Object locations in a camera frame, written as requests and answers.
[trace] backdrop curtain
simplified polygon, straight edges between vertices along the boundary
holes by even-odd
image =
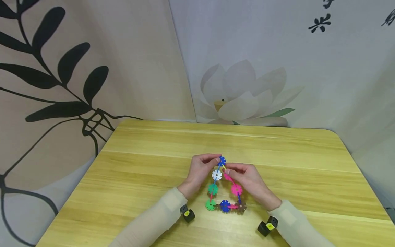
[[[0,246],[34,246],[123,119],[196,121],[169,3],[0,0]]]
[[[332,130],[394,219],[394,1],[170,6],[198,122]]]

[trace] chinese calligraphy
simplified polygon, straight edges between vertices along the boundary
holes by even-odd
[[[323,1],[324,3],[326,3],[326,4],[323,5],[324,8],[325,8],[325,9],[328,9],[328,8],[332,5],[332,2],[333,2],[334,0],[322,0],[322,1]],[[317,28],[320,28],[320,29],[321,29],[321,32],[325,32],[325,26],[324,26],[324,25],[330,25],[330,24],[332,24],[332,22],[327,21],[327,20],[329,20],[330,18],[331,18],[331,14],[329,14],[329,13],[326,14],[326,17],[325,17],[325,18],[321,17],[321,18],[320,18],[320,21],[318,21],[318,19],[315,18],[315,19],[314,19],[315,25],[309,27],[309,29],[311,29],[311,33],[314,33],[314,32],[317,30]]]
[[[331,14],[326,14],[326,17],[325,17],[325,18],[321,17],[321,18],[320,18],[320,21],[318,21],[318,19],[315,18],[315,19],[314,19],[315,25],[309,27],[309,29],[311,29],[311,32],[313,33],[313,32],[315,32],[316,29],[319,27],[319,28],[321,29],[321,32],[324,32],[324,31],[325,31],[324,25],[330,25],[330,24],[331,24],[330,21],[327,21],[327,20],[329,20],[330,18],[331,18]]]
[[[391,23],[394,21],[395,19],[395,9],[389,14],[389,16],[387,17],[387,19],[384,21],[384,24],[387,24],[388,26],[391,25]]]
[[[334,1],[334,0],[322,0],[323,2],[328,2],[327,4],[324,4],[323,6],[324,6],[324,8],[325,9],[327,9],[327,8],[329,8],[330,6],[331,6],[331,4],[332,4],[332,2]]]

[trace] sleeve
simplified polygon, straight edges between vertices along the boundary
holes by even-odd
[[[180,218],[180,208],[187,202],[177,189],[169,190],[155,205],[135,218],[109,247],[145,247],[168,230]]]
[[[287,200],[283,200],[281,206],[270,211],[269,215],[278,220],[277,230],[291,247],[335,247]]]

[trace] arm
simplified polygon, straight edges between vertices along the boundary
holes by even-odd
[[[109,247],[145,247],[168,230],[180,217],[180,208],[200,188],[221,154],[192,157],[189,174],[177,188],[169,190],[155,205],[135,218]]]
[[[291,247],[335,247],[289,201],[281,201],[269,190],[254,165],[228,163],[225,166],[225,172],[278,220],[277,230]]]

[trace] snowflake building block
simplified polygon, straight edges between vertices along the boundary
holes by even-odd
[[[226,159],[221,156],[220,161],[218,163],[218,168],[213,170],[213,172],[211,173],[211,177],[213,178],[214,182],[209,185],[208,192],[210,195],[210,199],[206,201],[206,208],[209,211],[214,211],[215,209],[219,209],[224,213],[229,213],[231,210],[233,210],[242,214],[247,209],[247,205],[245,204],[245,202],[241,201],[241,197],[240,197],[240,195],[243,193],[243,189],[241,185],[236,184],[229,175],[221,172],[220,168],[221,167],[225,168],[225,165],[226,165]],[[213,199],[213,196],[217,195],[219,190],[218,185],[216,183],[217,181],[222,179],[222,176],[224,176],[224,178],[227,181],[230,181],[232,183],[231,192],[236,199],[236,202],[234,204],[231,204],[228,200],[222,200],[220,203],[216,203]]]

